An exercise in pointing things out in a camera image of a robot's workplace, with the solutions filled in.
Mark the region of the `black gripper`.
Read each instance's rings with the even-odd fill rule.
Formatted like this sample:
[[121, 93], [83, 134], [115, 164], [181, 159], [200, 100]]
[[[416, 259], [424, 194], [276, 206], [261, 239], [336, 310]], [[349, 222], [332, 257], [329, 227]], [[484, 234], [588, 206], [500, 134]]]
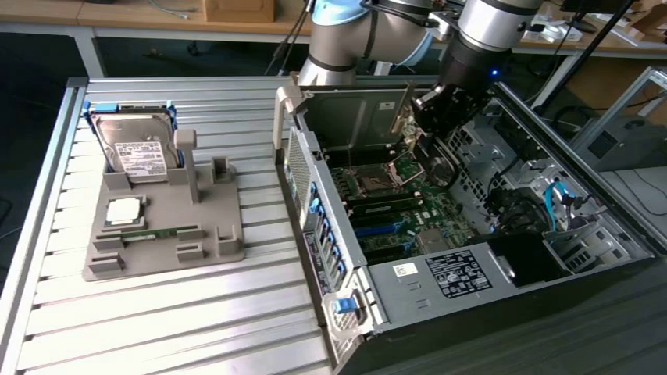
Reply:
[[488, 90], [497, 80], [512, 51], [492, 51], [453, 37], [439, 65], [431, 90], [412, 99], [419, 127], [444, 137], [465, 125], [491, 99]]

